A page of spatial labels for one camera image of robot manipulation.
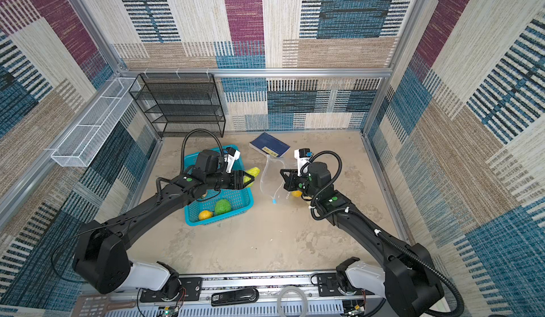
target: blue book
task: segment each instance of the blue book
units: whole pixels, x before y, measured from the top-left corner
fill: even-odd
[[[283,143],[273,136],[270,136],[266,132],[250,142],[250,147],[262,154],[269,154],[274,157],[282,157],[282,155],[284,155],[284,153],[290,148],[289,145]]]

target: white cable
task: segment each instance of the white cable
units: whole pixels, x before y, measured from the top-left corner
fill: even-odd
[[[307,300],[305,293],[296,286],[286,286],[278,294],[278,299],[276,300],[276,310],[278,311],[278,314],[280,314],[280,317],[287,317],[283,312],[280,303],[282,302],[282,297],[288,292],[297,293],[301,297],[301,300],[303,301],[303,311],[301,312],[299,317],[305,317],[307,311],[309,310],[309,301]]]
[[[276,190],[276,192],[274,192],[274,195],[272,196],[272,203],[273,203],[273,204],[276,204],[276,199],[275,199],[275,198],[276,198],[276,193],[278,193],[278,191],[280,190],[280,188],[282,188],[283,185],[284,185],[284,184],[280,184],[280,186],[278,187],[278,189]]]

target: black wire shelf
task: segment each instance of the black wire shelf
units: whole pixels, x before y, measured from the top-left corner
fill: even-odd
[[[140,74],[136,83],[130,94],[159,136],[206,129],[223,137],[225,113],[213,75]]]

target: metal mesh rack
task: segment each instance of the metal mesh rack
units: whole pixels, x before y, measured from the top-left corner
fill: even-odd
[[[132,102],[131,86],[140,87],[134,78],[119,77],[113,81],[51,158],[61,167],[88,167]]]
[[[183,137],[202,128],[223,137],[225,114],[213,75],[140,74],[135,84],[130,94],[159,136]]]

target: white wire basket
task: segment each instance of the white wire basket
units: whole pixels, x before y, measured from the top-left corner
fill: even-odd
[[[133,98],[140,84],[134,78],[116,78],[70,131],[51,158],[61,167],[88,167]]]

